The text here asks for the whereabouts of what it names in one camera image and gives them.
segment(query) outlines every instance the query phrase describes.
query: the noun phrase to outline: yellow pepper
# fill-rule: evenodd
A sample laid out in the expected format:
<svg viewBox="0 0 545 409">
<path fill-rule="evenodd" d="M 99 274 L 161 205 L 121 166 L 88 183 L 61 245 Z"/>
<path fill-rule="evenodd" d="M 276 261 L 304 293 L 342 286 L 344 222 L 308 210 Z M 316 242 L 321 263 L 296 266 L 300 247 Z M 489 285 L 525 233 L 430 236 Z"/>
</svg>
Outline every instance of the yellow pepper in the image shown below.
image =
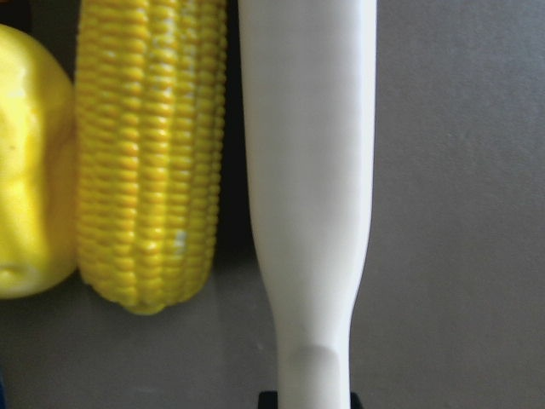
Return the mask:
<svg viewBox="0 0 545 409">
<path fill-rule="evenodd" d="M 76 269 L 72 83 L 24 32 L 0 25 L 0 298 Z"/>
</svg>

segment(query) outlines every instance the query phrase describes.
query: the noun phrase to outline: plastic corn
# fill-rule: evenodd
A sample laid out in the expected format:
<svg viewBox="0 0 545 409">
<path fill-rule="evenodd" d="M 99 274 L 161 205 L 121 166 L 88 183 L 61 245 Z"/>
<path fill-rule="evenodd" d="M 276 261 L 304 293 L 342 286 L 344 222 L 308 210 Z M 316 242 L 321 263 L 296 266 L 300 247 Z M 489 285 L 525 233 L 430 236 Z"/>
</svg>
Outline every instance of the plastic corn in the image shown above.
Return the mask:
<svg viewBox="0 0 545 409">
<path fill-rule="evenodd" d="M 76 270 L 73 89 L 35 39 L 0 25 L 0 298 Z"/>
<path fill-rule="evenodd" d="M 83 0 L 77 253 L 137 314 L 204 285 L 215 247 L 226 0 Z"/>
</svg>

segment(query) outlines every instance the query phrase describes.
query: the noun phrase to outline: corn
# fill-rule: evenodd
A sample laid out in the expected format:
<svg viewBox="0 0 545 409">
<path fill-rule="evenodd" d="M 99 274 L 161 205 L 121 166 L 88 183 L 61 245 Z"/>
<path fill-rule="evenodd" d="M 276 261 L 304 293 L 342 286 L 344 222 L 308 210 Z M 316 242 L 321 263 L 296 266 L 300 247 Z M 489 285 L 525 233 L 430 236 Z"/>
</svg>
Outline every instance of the corn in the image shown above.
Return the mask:
<svg viewBox="0 0 545 409">
<path fill-rule="evenodd" d="M 136 314 L 211 270 L 225 113 L 226 0 L 83 0 L 77 256 Z"/>
</svg>

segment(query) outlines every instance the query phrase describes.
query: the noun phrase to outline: white plastic handle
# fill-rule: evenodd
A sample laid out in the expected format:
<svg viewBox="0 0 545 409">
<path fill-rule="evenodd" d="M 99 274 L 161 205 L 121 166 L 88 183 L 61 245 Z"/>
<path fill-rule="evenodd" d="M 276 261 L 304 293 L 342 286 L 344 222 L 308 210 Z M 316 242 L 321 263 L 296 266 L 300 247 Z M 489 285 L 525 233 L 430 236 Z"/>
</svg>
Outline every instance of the white plastic handle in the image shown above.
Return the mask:
<svg viewBox="0 0 545 409">
<path fill-rule="evenodd" d="M 239 0 L 250 211 L 280 409 L 348 409 L 370 226 L 376 0 Z"/>
</svg>

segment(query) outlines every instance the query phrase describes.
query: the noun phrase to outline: gray surface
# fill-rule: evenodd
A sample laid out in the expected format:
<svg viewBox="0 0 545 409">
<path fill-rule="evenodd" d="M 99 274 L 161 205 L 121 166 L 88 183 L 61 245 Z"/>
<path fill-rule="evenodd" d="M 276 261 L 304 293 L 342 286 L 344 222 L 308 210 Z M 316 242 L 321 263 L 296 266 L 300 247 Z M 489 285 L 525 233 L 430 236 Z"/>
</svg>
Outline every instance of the gray surface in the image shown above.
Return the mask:
<svg viewBox="0 0 545 409">
<path fill-rule="evenodd" d="M 37 37 L 70 70 L 77 6 L 34 3 Z M 353 390 L 369 409 L 542 409 L 545 3 L 389 0 L 379 13 L 375 207 Z M 231 51 L 211 280 L 151 318 L 77 276 L 0 302 L 10 409 L 250 409 L 275 387 Z"/>
</svg>

